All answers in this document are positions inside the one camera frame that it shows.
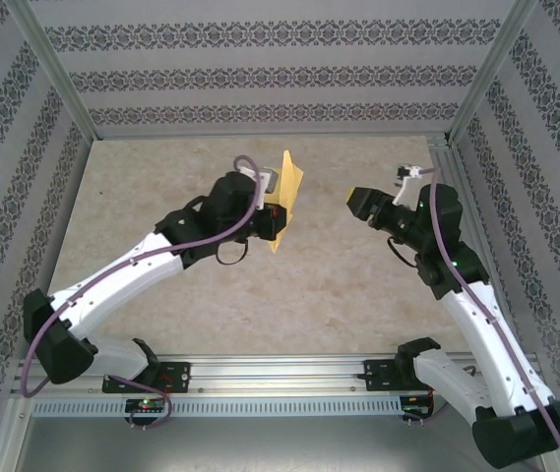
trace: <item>patterned wall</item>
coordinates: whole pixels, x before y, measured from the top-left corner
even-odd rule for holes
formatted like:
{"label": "patterned wall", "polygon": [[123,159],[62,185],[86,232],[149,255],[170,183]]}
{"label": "patterned wall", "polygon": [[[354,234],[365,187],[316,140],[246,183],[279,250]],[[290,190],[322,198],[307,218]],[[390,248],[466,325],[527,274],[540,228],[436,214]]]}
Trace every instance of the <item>patterned wall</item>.
{"label": "patterned wall", "polygon": [[445,132],[512,3],[31,4],[113,137]]}
{"label": "patterned wall", "polygon": [[0,1],[0,413],[22,300],[51,278],[88,151]]}
{"label": "patterned wall", "polygon": [[521,340],[560,396],[560,1],[540,1],[460,142]]}

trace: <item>yellow cloth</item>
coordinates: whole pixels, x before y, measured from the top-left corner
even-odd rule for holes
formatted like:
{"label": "yellow cloth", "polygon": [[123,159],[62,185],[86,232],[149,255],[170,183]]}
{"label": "yellow cloth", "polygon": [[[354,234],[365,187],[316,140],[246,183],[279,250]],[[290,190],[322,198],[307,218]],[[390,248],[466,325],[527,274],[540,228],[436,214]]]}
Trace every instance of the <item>yellow cloth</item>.
{"label": "yellow cloth", "polygon": [[297,199],[297,192],[299,191],[299,185],[301,184],[301,179],[303,178],[303,171],[292,163],[290,152],[288,152],[288,150],[283,152],[283,163],[281,165],[281,169],[274,170],[279,175],[278,183],[276,184],[273,193],[265,196],[264,201],[267,204],[280,205],[286,208],[286,228],[278,233],[275,241],[269,242],[273,252],[278,250],[281,238],[283,238],[283,235],[288,228],[288,224],[292,220],[292,206]]}

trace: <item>beige floor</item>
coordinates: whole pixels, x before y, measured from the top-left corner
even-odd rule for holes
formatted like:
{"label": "beige floor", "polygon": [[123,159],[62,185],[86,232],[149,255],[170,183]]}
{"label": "beige floor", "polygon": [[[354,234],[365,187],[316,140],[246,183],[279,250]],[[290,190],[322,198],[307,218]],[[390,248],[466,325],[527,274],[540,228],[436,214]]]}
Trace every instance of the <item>beige floor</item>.
{"label": "beige floor", "polygon": [[304,170],[276,254],[259,240],[236,266],[204,260],[111,315],[99,332],[144,338],[160,354],[393,352],[430,335],[468,351],[458,327],[386,234],[353,218],[352,186],[393,193],[395,164],[430,165],[423,138],[203,138],[95,143],[52,290],[132,248],[167,212],[206,194],[238,154]]}

